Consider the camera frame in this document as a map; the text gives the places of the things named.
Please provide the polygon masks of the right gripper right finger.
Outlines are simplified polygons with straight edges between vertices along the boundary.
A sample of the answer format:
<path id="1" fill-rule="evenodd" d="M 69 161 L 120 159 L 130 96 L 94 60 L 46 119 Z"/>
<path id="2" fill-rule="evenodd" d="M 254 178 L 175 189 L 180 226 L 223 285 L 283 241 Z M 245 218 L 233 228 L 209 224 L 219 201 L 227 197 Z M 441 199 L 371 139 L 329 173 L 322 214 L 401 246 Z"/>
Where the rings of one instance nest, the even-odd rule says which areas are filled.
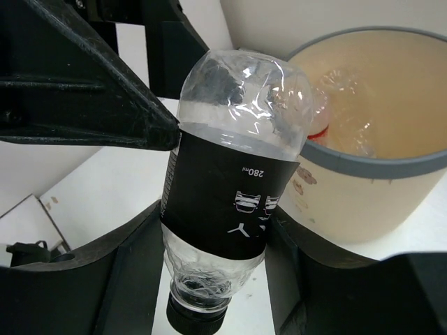
<path id="1" fill-rule="evenodd" d="M 446 254 L 378 261 L 272 217 L 265 252 L 277 334 L 445 334 Z"/>

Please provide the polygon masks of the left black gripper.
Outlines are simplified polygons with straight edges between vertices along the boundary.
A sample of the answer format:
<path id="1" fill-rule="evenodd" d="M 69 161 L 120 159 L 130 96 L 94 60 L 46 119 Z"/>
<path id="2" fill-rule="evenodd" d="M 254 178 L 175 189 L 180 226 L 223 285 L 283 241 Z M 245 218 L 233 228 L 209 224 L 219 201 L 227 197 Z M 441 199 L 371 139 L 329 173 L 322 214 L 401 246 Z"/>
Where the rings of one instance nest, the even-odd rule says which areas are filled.
<path id="1" fill-rule="evenodd" d="M 1 140 L 174 149 L 178 122 L 156 96 L 179 98 L 208 50 L 180 2 L 69 3 L 1 2 Z"/>

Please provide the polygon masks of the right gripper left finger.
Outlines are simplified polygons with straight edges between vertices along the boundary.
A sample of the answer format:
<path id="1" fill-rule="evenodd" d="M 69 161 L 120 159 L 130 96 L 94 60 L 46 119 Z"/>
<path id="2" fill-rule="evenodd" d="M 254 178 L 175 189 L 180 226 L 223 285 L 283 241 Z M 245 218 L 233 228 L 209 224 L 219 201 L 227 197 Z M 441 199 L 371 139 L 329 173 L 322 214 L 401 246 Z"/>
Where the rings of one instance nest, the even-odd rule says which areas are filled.
<path id="1" fill-rule="evenodd" d="M 155 202 L 54 262 L 1 268 L 2 334 L 151 334 L 163 266 Z"/>

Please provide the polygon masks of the clear bottle white cap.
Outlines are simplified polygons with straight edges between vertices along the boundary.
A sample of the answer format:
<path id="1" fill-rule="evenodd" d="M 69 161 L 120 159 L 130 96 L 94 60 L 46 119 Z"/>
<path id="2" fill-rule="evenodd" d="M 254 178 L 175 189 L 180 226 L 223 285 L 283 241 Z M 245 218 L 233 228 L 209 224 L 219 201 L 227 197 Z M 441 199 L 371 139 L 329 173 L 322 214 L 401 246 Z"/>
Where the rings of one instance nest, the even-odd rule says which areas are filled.
<path id="1" fill-rule="evenodd" d="M 368 88 L 352 68 L 329 70 L 317 82 L 331 108 L 328 147 L 353 156 L 376 156 L 376 132 Z"/>

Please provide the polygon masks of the small bottle with black cap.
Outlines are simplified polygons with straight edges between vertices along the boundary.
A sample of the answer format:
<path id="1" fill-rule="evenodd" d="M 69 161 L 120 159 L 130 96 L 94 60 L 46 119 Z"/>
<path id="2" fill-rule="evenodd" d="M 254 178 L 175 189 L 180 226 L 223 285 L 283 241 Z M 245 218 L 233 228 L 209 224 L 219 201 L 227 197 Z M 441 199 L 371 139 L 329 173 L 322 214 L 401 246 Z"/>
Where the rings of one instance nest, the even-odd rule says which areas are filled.
<path id="1" fill-rule="evenodd" d="M 271 215 L 311 128 L 312 88 L 285 61 L 210 50 L 183 84 L 177 118 L 161 198 L 166 314 L 181 334 L 214 334 L 263 261 Z"/>

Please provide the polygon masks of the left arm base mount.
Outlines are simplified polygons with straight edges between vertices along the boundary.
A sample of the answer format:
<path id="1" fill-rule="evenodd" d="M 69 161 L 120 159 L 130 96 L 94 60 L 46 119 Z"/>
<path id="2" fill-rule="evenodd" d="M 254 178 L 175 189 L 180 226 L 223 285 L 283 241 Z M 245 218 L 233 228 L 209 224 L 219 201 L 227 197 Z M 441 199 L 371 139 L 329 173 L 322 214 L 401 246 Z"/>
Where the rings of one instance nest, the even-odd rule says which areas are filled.
<path id="1" fill-rule="evenodd" d="M 6 252 L 12 255 L 10 267 L 18 267 L 37 262 L 64 262 L 75 258 L 73 254 L 60 253 L 57 248 L 50 251 L 47 248 L 47 242 L 43 240 L 37 241 L 34 244 L 16 242 L 13 245 L 7 245 Z"/>

